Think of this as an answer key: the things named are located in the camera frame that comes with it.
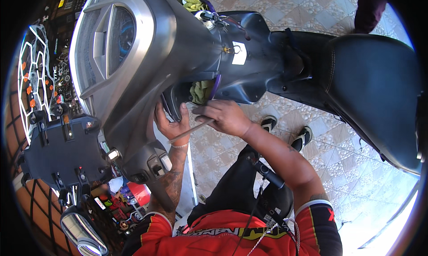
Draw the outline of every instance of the seat stitching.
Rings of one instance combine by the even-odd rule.
[[[328,85],[327,88],[325,90],[326,93],[328,93],[328,91],[330,90],[330,86],[331,86],[331,82],[333,80],[333,74],[334,74],[334,66],[335,66],[335,53],[334,53],[334,49],[331,49],[331,67],[330,67],[330,72],[329,72],[329,80],[328,80]]]

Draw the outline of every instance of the hand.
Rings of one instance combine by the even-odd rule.
[[[208,101],[206,106],[195,108],[193,114],[201,115],[195,119],[199,122],[205,122],[210,118],[215,119],[213,123],[209,124],[211,127],[217,131],[240,138],[247,133],[253,124],[234,101]]]
[[[186,104],[182,103],[180,105],[181,121],[180,122],[170,122],[163,111],[163,105],[161,102],[156,104],[154,110],[154,121],[158,126],[158,130],[166,137],[168,140],[176,137],[183,132],[190,130],[189,125],[189,111],[187,110]],[[190,134],[178,139],[173,143],[174,146],[182,146],[189,142]]]

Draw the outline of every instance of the metal rod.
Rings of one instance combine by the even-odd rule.
[[[173,139],[169,140],[169,141],[168,141],[168,143],[173,143],[173,142],[177,141],[178,139],[180,139],[180,138],[182,138],[182,137],[184,137],[184,136],[186,136],[186,135],[188,135],[188,134],[190,134],[190,133],[192,133],[192,132],[196,131],[196,130],[197,130],[197,129],[199,129],[200,127],[202,127],[202,126],[204,126],[204,125],[207,125],[207,124],[210,124],[211,122],[214,122],[214,121],[215,121],[215,119],[207,120],[207,121],[205,121],[204,123],[201,123],[201,124],[199,124],[199,125],[197,125],[197,126],[195,126],[195,127],[191,128],[190,130],[187,130],[187,131],[183,132],[182,134],[177,135],[177,136],[176,136],[176,137],[174,137]]]

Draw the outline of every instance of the spider web decoration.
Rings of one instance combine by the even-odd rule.
[[[28,145],[31,143],[32,131],[36,127],[29,123],[29,116],[34,111],[44,109],[48,115],[47,118],[52,121],[51,104],[56,104],[54,97],[55,82],[49,73],[49,47],[47,46],[48,39],[45,27],[43,25],[31,25],[29,30],[31,33],[27,32],[22,41],[18,63],[19,110]],[[51,92],[49,101],[47,99],[48,92]],[[26,109],[23,104],[23,93],[27,95],[29,109]]]

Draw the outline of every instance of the foot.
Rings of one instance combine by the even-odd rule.
[[[292,147],[298,152],[302,151],[303,147],[312,140],[312,130],[308,126],[304,127],[299,136],[293,141]]]
[[[267,116],[261,121],[261,127],[272,132],[272,129],[276,126],[278,120],[274,116]]]

